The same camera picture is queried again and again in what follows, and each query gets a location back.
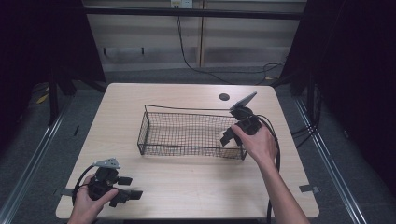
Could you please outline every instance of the light wood tabletop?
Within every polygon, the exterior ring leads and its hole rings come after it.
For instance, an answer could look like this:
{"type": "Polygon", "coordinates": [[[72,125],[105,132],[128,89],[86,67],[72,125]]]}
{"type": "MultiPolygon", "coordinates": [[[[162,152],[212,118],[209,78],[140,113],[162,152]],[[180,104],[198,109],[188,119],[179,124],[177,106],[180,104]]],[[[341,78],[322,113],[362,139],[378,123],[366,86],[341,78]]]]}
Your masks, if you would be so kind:
{"type": "MultiPolygon", "coordinates": [[[[281,149],[280,173],[305,214],[316,217],[319,210],[313,193],[301,193],[299,189],[309,183],[276,93],[263,86],[110,84],[66,187],[72,189],[94,161],[117,158],[119,176],[131,177],[133,182],[131,186],[115,187],[144,193],[140,200],[119,203],[115,208],[105,205],[99,217],[265,217],[268,194],[260,170],[249,155],[243,161],[212,156],[142,156],[137,147],[144,105],[228,109],[254,91],[257,95],[247,106],[274,125],[281,149]],[[220,100],[222,93],[230,99],[220,100]]],[[[228,111],[200,113],[230,116],[228,111]]],[[[71,198],[63,196],[56,215],[69,218],[72,209],[71,198]]]]}

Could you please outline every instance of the metal wire basket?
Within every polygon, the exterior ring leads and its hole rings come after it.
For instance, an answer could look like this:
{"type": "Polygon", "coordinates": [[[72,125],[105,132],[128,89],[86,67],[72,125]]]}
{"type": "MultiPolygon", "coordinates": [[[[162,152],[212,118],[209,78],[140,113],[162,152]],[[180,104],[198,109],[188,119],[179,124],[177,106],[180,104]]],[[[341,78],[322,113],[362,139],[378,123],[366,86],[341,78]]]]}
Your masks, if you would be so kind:
{"type": "Polygon", "coordinates": [[[141,155],[214,156],[244,160],[243,147],[222,147],[220,135],[237,120],[234,117],[194,114],[200,109],[145,105],[137,142],[141,155]],[[170,112],[149,112],[149,108],[170,112]]]}

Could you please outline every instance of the metal bracket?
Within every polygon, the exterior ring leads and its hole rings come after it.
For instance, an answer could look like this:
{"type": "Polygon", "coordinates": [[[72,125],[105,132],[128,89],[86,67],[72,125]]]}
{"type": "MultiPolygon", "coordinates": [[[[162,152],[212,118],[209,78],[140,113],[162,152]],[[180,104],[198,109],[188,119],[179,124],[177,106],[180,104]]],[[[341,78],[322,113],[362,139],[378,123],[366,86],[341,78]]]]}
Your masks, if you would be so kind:
{"type": "Polygon", "coordinates": [[[92,166],[98,166],[103,168],[120,169],[121,166],[116,158],[107,159],[104,161],[95,161],[92,166]]]}
{"type": "Polygon", "coordinates": [[[320,189],[317,186],[302,185],[302,186],[299,186],[299,188],[302,193],[312,191],[314,194],[317,194],[320,192],[320,189]]]}
{"type": "Polygon", "coordinates": [[[73,190],[72,189],[56,189],[53,192],[53,195],[61,197],[61,196],[69,196],[72,197],[73,195],[73,190]]]}

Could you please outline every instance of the metal rail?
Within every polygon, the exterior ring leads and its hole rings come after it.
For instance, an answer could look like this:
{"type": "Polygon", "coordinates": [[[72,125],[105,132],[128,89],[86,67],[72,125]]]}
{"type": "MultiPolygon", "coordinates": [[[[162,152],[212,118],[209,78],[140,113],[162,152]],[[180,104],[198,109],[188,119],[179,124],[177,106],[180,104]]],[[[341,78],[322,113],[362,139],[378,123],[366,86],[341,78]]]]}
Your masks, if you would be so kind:
{"type": "Polygon", "coordinates": [[[268,20],[299,21],[306,17],[303,12],[269,12],[248,10],[219,10],[199,8],[167,8],[167,7],[29,7],[45,12],[66,12],[97,15],[140,15],[140,16],[179,16],[179,17],[215,17],[245,18],[268,20]]]}
{"type": "Polygon", "coordinates": [[[68,97],[65,102],[64,108],[61,111],[58,118],[50,125],[43,138],[41,139],[38,147],[35,150],[35,154],[33,155],[32,159],[30,159],[29,163],[27,164],[23,174],[21,175],[20,179],[18,180],[17,185],[15,186],[14,190],[8,196],[6,202],[4,203],[1,212],[0,212],[0,223],[1,224],[8,224],[11,223],[12,219],[14,218],[17,210],[22,202],[23,197],[25,196],[27,190],[29,189],[33,178],[35,177],[35,173],[38,170],[41,162],[50,147],[50,143],[52,141],[53,136],[58,131],[62,120],[64,119],[64,114],[66,113],[67,109],[69,108],[73,97],[68,97]]]}
{"type": "MultiPolygon", "coordinates": [[[[302,99],[300,98],[296,99],[295,103],[297,104],[297,107],[304,120],[306,127],[311,127],[311,123],[308,115],[306,114],[306,108],[302,99]]],[[[318,131],[315,132],[312,128],[309,128],[309,132],[312,134],[312,140],[314,141],[317,147],[320,157],[323,159],[326,169],[329,172],[330,177],[332,178],[332,182],[337,188],[337,191],[340,194],[341,199],[343,200],[344,205],[346,206],[346,210],[348,211],[350,217],[353,220],[353,223],[357,223],[357,224],[367,223],[366,219],[364,218],[363,212],[361,211],[355,197],[352,195],[351,191],[349,190],[347,183],[345,182],[340,171],[338,170],[337,165],[332,159],[332,154],[324,144],[324,141],[320,136],[319,132],[318,131]]]]}

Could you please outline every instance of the black curtain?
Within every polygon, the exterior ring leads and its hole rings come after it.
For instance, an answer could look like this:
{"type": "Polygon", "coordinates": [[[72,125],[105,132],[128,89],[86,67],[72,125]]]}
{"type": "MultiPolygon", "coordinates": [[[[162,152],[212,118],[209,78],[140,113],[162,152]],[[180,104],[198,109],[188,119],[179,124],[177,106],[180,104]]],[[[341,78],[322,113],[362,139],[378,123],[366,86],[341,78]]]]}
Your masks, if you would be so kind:
{"type": "Polygon", "coordinates": [[[300,23],[282,76],[305,66],[291,90],[301,93],[311,73],[326,105],[396,195],[396,6],[327,2],[307,2],[308,13],[329,17],[300,23]]]}
{"type": "Polygon", "coordinates": [[[87,16],[62,7],[81,1],[1,1],[1,147],[12,137],[32,88],[49,80],[106,81],[87,16]]]}

